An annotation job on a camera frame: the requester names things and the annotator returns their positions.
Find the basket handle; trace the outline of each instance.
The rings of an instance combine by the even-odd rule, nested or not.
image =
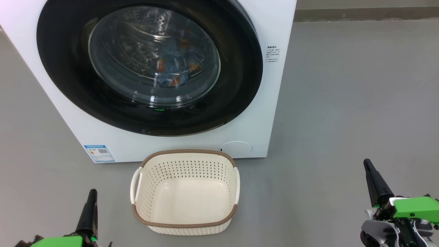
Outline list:
[[[133,175],[133,178],[131,179],[131,185],[130,185],[130,201],[131,204],[135,204],[137,202],[137,198],[139,196],[139,187],[140,187],[140,182],[142,182],[142,173],[140,172],[142,170],[142,167],[139,167],[136,172]],[[134,184],[136,183],[137,177],[140,174],[140,179],[139,182],[137,184],[137,191],[136,191],[136,197],[134,197],[134,189],[135,186]]]
[[[239,177],[238,167],[235,167],[235,177],[236,177],[236,196],[235,196],[235,204],[238,204],[239,201],[239,192],[241,191],[241,179]]]

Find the sticker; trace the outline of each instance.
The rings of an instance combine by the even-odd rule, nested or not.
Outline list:
[[[265,62],[277,62],[281,49],[277,46],[267,46],[267,53],[265,54]]]
[[[84,147],[95,162],[114,162],[105,145],[84,145]]]

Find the glass window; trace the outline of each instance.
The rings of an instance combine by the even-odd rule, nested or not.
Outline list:
[[[109,87],[154,108],[197,101],[220,74],[218,51],[207,33],[158,7],[127,7],[107,15],[94,27],[88,50]]]

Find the round black door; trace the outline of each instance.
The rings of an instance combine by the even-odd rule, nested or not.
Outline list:
[[[227,0],[49,0],[37,27],[41,61],[91,116],[148,135],[228,123],[262,76],[255,30]]]

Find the beige basket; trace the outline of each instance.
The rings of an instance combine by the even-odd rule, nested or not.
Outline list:
[[[228,227],[239,190],[239,172],[227,154],[171,150],[143,161],[131,180],[130,199],[136,218],[155,232],[207,235]]]

